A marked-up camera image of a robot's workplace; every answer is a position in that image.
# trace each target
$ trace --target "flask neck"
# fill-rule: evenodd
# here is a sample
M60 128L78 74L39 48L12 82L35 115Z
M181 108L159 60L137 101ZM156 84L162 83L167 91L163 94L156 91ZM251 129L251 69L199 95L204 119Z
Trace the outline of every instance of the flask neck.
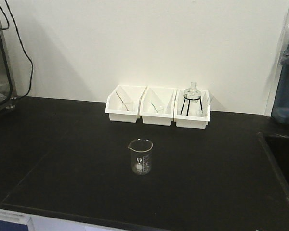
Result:
M196 88L196 82L191 82L191 88Z

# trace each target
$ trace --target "blue cabinet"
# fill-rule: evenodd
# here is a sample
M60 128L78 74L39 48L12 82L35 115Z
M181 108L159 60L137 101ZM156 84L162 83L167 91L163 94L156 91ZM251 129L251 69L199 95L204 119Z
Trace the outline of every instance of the blue cabinet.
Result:
M0 231L29 231L27 225L15 224L0 220Z

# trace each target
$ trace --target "metal frame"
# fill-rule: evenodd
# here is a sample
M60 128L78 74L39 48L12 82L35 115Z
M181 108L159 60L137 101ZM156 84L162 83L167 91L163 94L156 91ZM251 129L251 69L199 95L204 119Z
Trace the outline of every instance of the metal frame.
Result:
M17 91L15 88L15 81L13 78L10 59L9 59L9 55L8 55L7 48L6 48L5 37L2 31L0 31L0 46L1 46L1 51L2 51L2 56L4 60L7 77L9 79L9 83L12 85L12 92L10 93L10 97L7 97L5 101L0 103L0 111L1 111L4 108L11 109L15 107L14 101L17 96Z

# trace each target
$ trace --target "blue container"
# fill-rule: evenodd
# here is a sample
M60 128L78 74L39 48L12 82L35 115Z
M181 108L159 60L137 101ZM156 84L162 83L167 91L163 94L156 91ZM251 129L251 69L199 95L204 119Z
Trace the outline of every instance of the blue container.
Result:
M271 116L289 124L289 65L282 68Z

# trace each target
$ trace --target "black ring stand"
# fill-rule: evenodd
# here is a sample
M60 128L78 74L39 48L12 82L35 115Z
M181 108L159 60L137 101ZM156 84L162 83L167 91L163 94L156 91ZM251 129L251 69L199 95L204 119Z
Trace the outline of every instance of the black ring stand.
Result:
M185 97L185 96L183 96L183 98L184 98L184 101L183 101L183 105L182 105L182 109L181 109L180 115L182 115L182 111L183 111L183 108L184 108L185 100L188 100L188 107L187 107L187 113L186 113L187 116L188 116L189 105L190 105L190 103L191 103L191 100L192 100L192 101L194 101L194 100L200 100L200 108L201 108L201 110L202 110L201 96L199 96L199 98L197 98L197 99L188 99L188 98Z

